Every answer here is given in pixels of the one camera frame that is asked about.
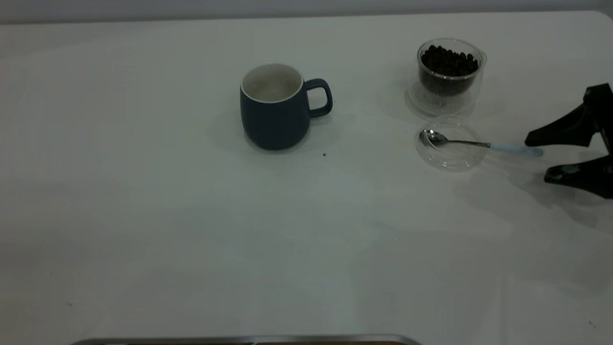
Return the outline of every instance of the white table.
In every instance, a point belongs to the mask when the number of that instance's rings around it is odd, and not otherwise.
[[[0,343],[610,344],[613,202],[542,182],[602,140],[430,167],[404,79],[445,36],[488,53],[488,139],[520,144],[613,82],[596,12],[0,27]],[[270,61],[335,99],[283,153],[239,116],[242,75]]]

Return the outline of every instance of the spoon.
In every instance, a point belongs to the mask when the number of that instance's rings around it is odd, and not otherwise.
[[[540,157],[543,155],[543,150],[538,147],[527,147],[527,146],[514,146],[514,145],[506,145],[500,144],[497,142],[476,142],[476,141],[464,141],[464,140],[449,140],[447,137],[442,135],[441,133],[435,130],[424,130],[419,133],[419,137],[422,141],[428,143],[432,143],[432,145],[439,147],[450,142],[454,142],[456,144],[467,144],[467,145],[475,145],[486,147],[488,149],[496,150],[496,151],[504,151],[511,152],[518,155],[531,156],[531,157]]]

